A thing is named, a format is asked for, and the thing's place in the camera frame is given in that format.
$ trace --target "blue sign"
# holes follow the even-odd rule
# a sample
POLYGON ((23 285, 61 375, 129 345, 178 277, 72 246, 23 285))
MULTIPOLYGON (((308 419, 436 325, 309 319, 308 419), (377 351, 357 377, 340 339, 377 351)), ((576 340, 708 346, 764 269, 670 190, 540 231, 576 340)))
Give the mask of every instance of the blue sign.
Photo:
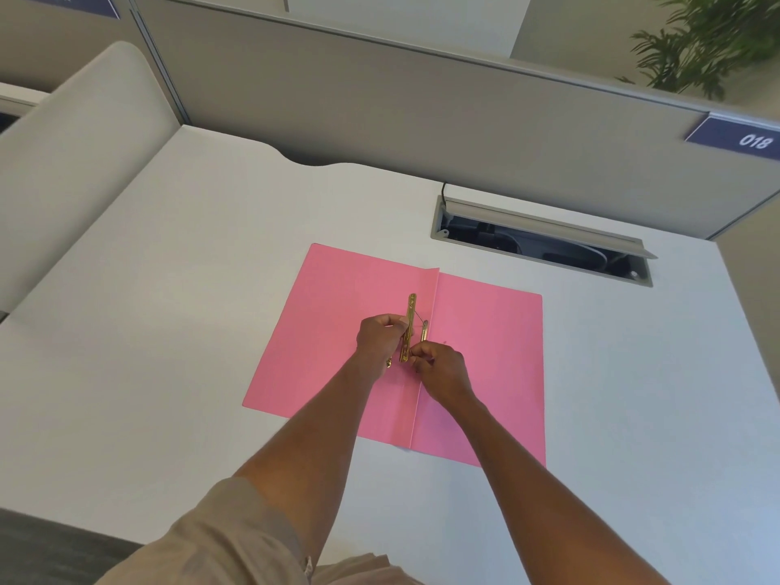
POLYGON ((686 141, 721 150, 780 160, 780 130, 729 121, 712 115, 705 118, 686 141))
POLYGON ((73 10, 82 10, 84 12, 91 12, 92 14, 99 14, 100 16, 107 16, 109 18, 119 18, 119 12, 116 11, 116 7, 111 0, 35 0, 36 2, 43 2, 44 4, 52 4, 53 6, 62 6, 63 8, 72 8, 73 10))

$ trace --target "beige pants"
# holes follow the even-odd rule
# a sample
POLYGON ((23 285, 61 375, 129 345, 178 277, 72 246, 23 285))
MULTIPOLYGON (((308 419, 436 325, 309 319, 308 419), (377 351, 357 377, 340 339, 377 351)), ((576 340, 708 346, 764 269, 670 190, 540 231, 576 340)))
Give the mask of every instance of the beige pants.
POLYGON ((159 540, 108 571, 98 585, 420 585, 387 556, 318 566, 311 575, 287 518, 244 478, 217 483, 159 540))

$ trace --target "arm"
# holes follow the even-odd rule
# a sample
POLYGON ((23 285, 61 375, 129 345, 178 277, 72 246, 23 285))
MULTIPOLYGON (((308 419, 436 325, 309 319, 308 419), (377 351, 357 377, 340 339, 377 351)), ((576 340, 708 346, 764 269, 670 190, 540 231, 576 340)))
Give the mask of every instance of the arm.
POLYGON ((406 327, 404 316, 365 319, 355 354, 236 472, 285 514, 314 565, 336 520, 371 386, 406 327))
POLYGON ((479 402, 463 356, 422 342, 412 364, 469 439, 533 585, 668 585, 479 402))

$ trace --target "left hand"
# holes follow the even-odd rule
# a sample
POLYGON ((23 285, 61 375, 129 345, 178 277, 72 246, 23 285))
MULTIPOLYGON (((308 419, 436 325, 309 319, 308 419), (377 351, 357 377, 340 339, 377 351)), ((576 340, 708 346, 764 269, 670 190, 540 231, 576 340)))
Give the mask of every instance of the left hand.
POLYGON ((408 326, 406 316, 399 314, 366 318, 360 323, 360 332, 357 333, 356 358, 381 376, 408 326))

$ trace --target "desk surface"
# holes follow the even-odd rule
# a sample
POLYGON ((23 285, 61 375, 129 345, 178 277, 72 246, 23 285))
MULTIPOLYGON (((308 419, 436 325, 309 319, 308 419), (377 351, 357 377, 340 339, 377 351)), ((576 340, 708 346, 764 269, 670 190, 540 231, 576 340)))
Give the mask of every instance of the desk surface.
MULTIPOLYGON (((642 238, 653 288, 430 238, 440 183, 182 128, 0 325, 0 506, 160 536, 283 423, 241 401, 311 243, 544 297, 548 467, 673 583, 774 583, 780 407, 717 246, 642 238)), ((522 574, 482 472, 359 439, 324 560, 522 574)))

